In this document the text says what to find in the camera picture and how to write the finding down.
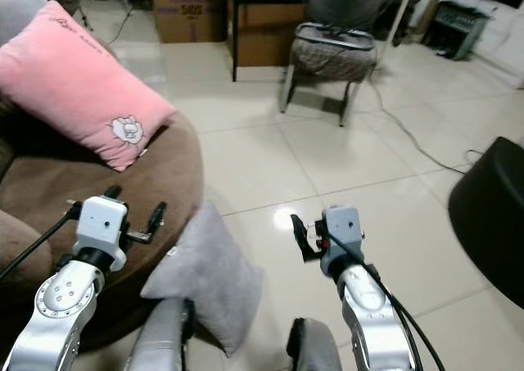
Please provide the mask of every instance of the pink cushion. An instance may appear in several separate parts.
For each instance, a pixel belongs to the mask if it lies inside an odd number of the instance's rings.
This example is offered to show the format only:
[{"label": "pink cushion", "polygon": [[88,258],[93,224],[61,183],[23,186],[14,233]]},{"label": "pink cushion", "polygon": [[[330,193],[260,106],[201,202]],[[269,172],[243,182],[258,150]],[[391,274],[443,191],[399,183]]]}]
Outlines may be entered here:
[{"label": "pink cushion", "polygon": [[174,113],[55,1],[0,48],[0,90],[118,171]]}]

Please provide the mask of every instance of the gray cushion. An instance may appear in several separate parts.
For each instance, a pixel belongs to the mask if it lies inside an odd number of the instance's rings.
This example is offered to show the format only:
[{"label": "gray cushion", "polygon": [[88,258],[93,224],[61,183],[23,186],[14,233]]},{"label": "gray cushion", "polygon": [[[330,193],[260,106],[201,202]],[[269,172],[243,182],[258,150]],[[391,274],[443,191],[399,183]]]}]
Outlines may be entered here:
[{"label": "gray cushion", "polygon": [[187,297],[196,319],[231,356],[246,339],[262,295],[263,274],[231,238],[215,206],[206,201],[153,270],[140,295]]},{"label": "gray cushion", "polygon": [[0,0],[0,46],[17,36],[46,0]]}]

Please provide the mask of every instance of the chair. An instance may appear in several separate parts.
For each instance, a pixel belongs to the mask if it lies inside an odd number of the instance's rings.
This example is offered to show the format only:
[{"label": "chair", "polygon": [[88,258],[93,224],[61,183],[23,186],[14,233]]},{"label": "chair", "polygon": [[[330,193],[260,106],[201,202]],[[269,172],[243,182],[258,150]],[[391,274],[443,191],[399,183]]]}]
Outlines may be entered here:
[{"label": "chair", "polygon": [[299,75],[347,82],[341,101],[344,126],[359,86],[377,61],[367,32],[384,0],[306,0],[312,21],[299,25],[291,46],[280,111],[285,113]]}]

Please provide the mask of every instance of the white tile floor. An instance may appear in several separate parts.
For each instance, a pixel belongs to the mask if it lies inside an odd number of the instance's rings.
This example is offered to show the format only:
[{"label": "white tile floor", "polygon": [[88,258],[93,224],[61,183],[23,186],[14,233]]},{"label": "white tile floor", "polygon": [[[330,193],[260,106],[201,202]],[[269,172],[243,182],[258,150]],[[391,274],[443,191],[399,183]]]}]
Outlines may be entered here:
[{"label": "white tile floor", "polygon": [[[84,0],[84,8],[95,34],[111,41],[123,7]],[[298,88],[281,115],[279,69],[242,69],[233,84],[223,44],[159,44],[147,12],[134,12],[113,48],[195,125],[206,195],[266,273],[244,347],[227,359],[193,340],[193,370],[285,369],[287,334],[299,316],[327,323],[345,369],[355,369],[335,287],[318,265],[303,265],[287,220],[290,212],[317,219],[333,203],[359,208],[367,259],[418,318],[447,369],[522,369],[524,310],[482,277],[449,225],[446,200],[459,175],[416,152],[378,110],[369,85],[361,88],[350,124],[341,129],[337,117],[323,110],[341,97],[341,84]],[[498,135],[524,135],[524,93],[492,79],[475,61],[455,63],[405,45],[389,51],[377,85],[385,107],[448,165],[466,169],[467,149],[485,149]],[[75,370],[122,369],[136,334],[80,356]],[[428,359],[425,350],[422,355]],[[430,360],[426,369],[434,369]]]}]

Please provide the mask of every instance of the brown sofa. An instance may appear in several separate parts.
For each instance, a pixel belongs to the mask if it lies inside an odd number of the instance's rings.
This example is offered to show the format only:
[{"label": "brown sofa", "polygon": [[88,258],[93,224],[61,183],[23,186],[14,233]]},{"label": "brown sofa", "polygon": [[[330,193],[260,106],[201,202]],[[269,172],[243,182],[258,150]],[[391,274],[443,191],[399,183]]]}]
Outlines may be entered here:
[{"label": "brown sofa", "polygon": [[[104,192],[113,184],[123,187],[120,199],[129,204],[129,222],[133,228],[144,229],[158,202],[167,202],[165,225],[159,229],[154,242],[149,246],[134,245],[126,266],[110,276],[97,299],[95,316],[82,334],[81,349],[104,346],[140,326],[155,302],[140,298],[138,293],[154,266],[176,243],[202,200],[201,153],[189,122],[177,113],[174,123],[150,142],[147,153],[126,171],[118,173],[103,165],[90,151],[25,113],[0,109],[2,165],[7,170],[2,178],[0,167],[0,210],[40,233],[56,223],[69,208],[68,199],[83,200]],[[49,240],[52,265],[71,251],[75,227],[76,223],[70,222]],[[6,229],[0,229],[1,250],[2,232]],[[25,240],[29,245],[34,238]],[[26,263],[25,271],[31,271],[31,264],[39,261],[35,256]],[[20,268],[17,273],[18,276],[9,279],[20,280],[24,270]],[[0,283],[2,359],[29,320],[34,293],[39,283],[49,277],[51,269],[40,266],[37,273],[31,273],[23,286],[13,282],[10,285],[9,279]]]}]

